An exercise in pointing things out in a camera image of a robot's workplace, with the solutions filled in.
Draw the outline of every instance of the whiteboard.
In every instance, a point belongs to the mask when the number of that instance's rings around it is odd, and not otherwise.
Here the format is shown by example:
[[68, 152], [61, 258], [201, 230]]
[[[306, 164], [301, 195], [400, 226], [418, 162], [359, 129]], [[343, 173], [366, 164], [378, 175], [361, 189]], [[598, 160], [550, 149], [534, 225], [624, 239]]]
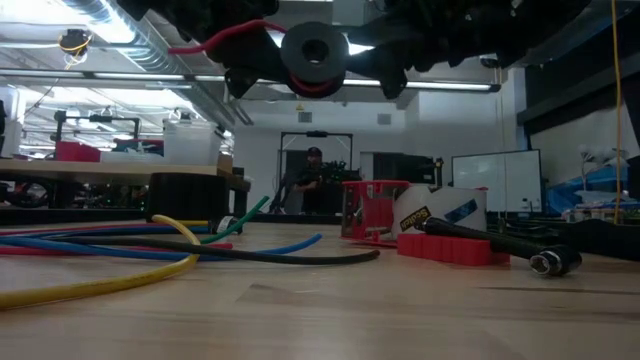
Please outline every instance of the whiteboard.
[[540, 151], [452, 158], [453, 186], [488, 188], [487, 210], [542, 212]]

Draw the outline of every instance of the ceiling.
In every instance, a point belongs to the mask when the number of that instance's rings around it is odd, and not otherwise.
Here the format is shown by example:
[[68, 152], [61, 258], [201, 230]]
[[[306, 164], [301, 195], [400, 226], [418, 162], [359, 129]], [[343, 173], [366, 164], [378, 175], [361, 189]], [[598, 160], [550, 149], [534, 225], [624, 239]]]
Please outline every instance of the ceiling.
[[[97, 31], [96, 24], [90, 24], [85, 15], [62, 4], [64, 0], [0, 0], [0, 67], [3, 68], [32, 68], [32, 69], [64, 69], [69, 63], [69, 56], [57, 47], [58, 37], [64, 34], [69, 28], [90, 29], [95, 38], [89, 48], [88, 55], [84, 62], [73, 66], [73, 70], [82, 71], [113, 71], [113, 72], [143, 72], [141, 66], [126, 56], [127, 51], [122, 47], [110, 44], [113, 42], [128, 42], [127, 34], [118, 31]], [[99, 0], [101, 3], [112, 4], [112, 0]], [[627, 4], [635, 3], [622, 1], [623, 9]], [[601, 22], [602, 16], [595, 16], [594, 9], [604, 11], [604, 0], [594, 0], [586, 15], [590, 16], [593, 23], [595, 18]], [[371, 2], [364, 0], [344, 0], [340, 2], [331, 1], [286, 1], [281, 0], [278, 14], [269, 20], [284, 27], [290, 28], [305, 21], [323, 21], [327, 23], [340, 23], [343, 25], [359, 25], [373, 17], [379, 16]], [[166, 20], [150, 12], [143, 19], [143, 25], [147, 26], [155, 35], [159, 35], [165, 42], [164, 46], [180, 47], [186, 43], [180, 38], [176, 29]], [[532, 59], [552, 58], [550, 52], [558, 52], [565, 44], [572, 44], [578, 38], [572, 38], [565, 34], [554, 40], [554, 46], [548, 52], [538, 51], [532, 55]], [[213, 63], [204, 54], [193, 56], [181, 56], [177, 61], [185, 69], [192, 73], [223, 74], [218, 64]], [[478, 59], [468, 59], [459, 67], [449, 68], [446, 64], [439, 64], [429, 73], [419, 74], [409, 72], [410, 81], [452, 81], [452, 82], [496, 82], [496, 74], [493, 70], [486, 69], [480, 65]], [[53, 121], [53, 113], [56, 109], [68, 109], [70, 111], [80, 111], [83, 115], [92, 113], [109, 113], [124, 116], [137, 116], [142, 119], [142, 132], [146, 136], [159, 136], [162, 131], [162, 121], [178, 112], [191, 113], [195, 119], [216, 121], [211, 119], [209, 113], [202, 111], [185, 96], [188, 94], [180, 90], [174, 90], [166, 84], [145, 82], [124, 82], [124, 81], [85, 81], [74, 83], [73, 81], [55, 81], [54, 79], [39, 78], [1, 78], [4, 85], [11, 85], [18, 88], [21, 94], [27, 99], [27, 108], [42, 99], [42, 106], [32, 111], [24, 121], [27, 130], [23, 144], [32, 146], [50, 146], [50, 134], [56, 123]], [[220, 103], [224, 99], [224, 84], [209, 83], [207, 94], [215, 97], [215, 101]], [[400, 114], [411, 99], [416, 95], [417, 90], [407, 90], [396, 101], [388, 101], [377, 88], [366, 87], [345, 87], [336, 94], [322, 101], [305, 100], [307, 109], [311, 109], [315, 114], [315, 119], [320, 124], [328, 127], [349, 124], [348, 126], [364, 126], [372, 121], [378, 114], [390, 114], [391, 125], [381, 127], [382, 131], [393, 131], [394, 127], [400, 123]], [[258, 127], [281, 127], [287, 126], [296, 128], [299, 125], [296, 112], [291, 112], [291, 108], [300, 103], [295, 94], [292, 94], [285, 86], [274, 84], [261, 84], [254, 86], [239, 102], [249, 117], [254, 120]], [[342, 118], [348, 117], [350, 121], [338, 121], [336, 112]], [[64, 130], [67, 138], [74, 138], [81, 142], [86, 142], [97, 147], [107, 147], [113, 141], [112, 132], [131, 131], [128, 122], [114, 122], [108, 125], [114, 131], [104, 128], [88, 129], [78, 124], [65, 124]], [[225, 127], [233, 131], [233, 124], [225, 123]]]

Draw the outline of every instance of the red plastic part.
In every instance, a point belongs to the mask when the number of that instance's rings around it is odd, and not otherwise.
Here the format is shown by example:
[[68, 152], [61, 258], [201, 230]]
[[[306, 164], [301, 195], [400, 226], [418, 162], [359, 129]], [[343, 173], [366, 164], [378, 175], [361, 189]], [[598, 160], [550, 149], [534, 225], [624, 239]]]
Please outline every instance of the red plastic part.
[[398, 254], [467, 266], [510, 262], [509, 254], [491, 251], [488, 241], [427, 234], [399, 235]]
[[100, 150], [80, 143], [58, 141], [56, 143], [56, 160], [100, 162]]
[[395, 247], [391, 238], [393, 201], [408, 181], [345, 181], [342, 237], [357, 243]]

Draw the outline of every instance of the table surface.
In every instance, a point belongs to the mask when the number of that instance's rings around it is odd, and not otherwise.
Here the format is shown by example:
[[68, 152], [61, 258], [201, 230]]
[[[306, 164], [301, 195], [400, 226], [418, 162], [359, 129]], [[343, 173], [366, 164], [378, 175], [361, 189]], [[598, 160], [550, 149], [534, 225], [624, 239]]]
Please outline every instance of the table surface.
[[251, 187], [247, 181], [215, 166], [0, 160], [0, 173], [95, 184], [147, 185], [151, 174], [168, 172], [218, 175], [227, 178], [232, 189], [249, 191]]
[[[239, 249], [364, 251], [336, 226], [249, 224]], [[138, 289], [0, 314], [3, 360], [639, 359], [640, 264], [586, 256], [560, 279], [525, 261], [469, 268], [397, 256], [329, 267], [200, 263]], [[117, 258], [0, 257], [0, 290], [160, 266]]]

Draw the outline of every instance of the black spool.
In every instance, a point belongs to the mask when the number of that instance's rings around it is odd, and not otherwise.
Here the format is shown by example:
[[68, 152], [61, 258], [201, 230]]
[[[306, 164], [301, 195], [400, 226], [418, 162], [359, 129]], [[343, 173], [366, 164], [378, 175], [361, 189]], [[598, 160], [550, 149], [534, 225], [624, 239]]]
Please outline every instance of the black spool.
[[145, 217], [176, 220], [221, 219], [229, 212], [227, 179], [214, 175], [155, 173], [149, 182]]
[[280, 57], [291, 76], [287, 85], [306, 97], [325, 97], [338, 91], [347, 71], [348, 56], [349, 43], [344, 35], [319, 22], [294, 26], [280, 47]]

